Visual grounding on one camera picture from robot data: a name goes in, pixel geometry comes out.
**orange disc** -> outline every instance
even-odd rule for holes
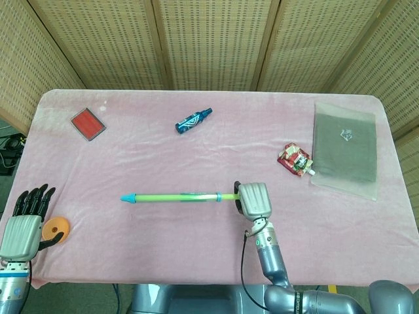
[[[67,239],[68,234],[70,233],[70,223],[64,217],[54,217],[48,220],[42,228],[42,238],[44,240],[51,240],[58,232],[64,233],[58,243]]]

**plastic bag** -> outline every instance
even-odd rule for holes
[[[316,103],[312,183],[377,197],[375,115]]]

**table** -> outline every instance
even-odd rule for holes
[[[378,201],[319,188],[277,163],[283,146],[312,151],[315,102],[376,115]],[[88,107],[107,126],[88,142],[70,119]],[[213,113],[179,135],[174,124]],[[295,285],[419,285],[419,235],[381,102],[373,96],[261,92],[52,90],[39,102],[0,222],[18,195],[48,183],[47,218],[71,233],[34,260],[33,284],[240,283],[243,233],[234,202],[130,204],[122,194],[231,193],[265,182],[288,275]],[[267,283],[254,243],[246,283]]]

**green pen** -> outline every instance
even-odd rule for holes
[[[121,201],[129,203],[142,203],[150,201],[234,201],[239,200],[239,194],[216,193],[180,193],[180,194],[126,194],[120,197]]]

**red snack bag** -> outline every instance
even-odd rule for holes
[[[311,169],[313,161],[310,159],[310,155],[294,143],[286,144],[285,149],[278,156],[278,162],[299,177],[302,177],[306,172],[311,175],[315,174]]]

